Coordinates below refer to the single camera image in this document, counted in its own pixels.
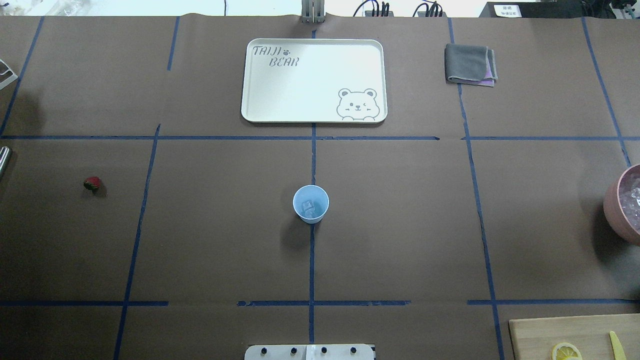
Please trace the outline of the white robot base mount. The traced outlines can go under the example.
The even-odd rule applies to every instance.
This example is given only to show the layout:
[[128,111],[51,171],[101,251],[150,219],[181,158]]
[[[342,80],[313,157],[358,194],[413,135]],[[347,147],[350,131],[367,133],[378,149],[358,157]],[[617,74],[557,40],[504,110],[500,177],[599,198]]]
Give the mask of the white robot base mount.
[[245,360],[375,360],[375,347],[365,343],[261,344],[249,346]]

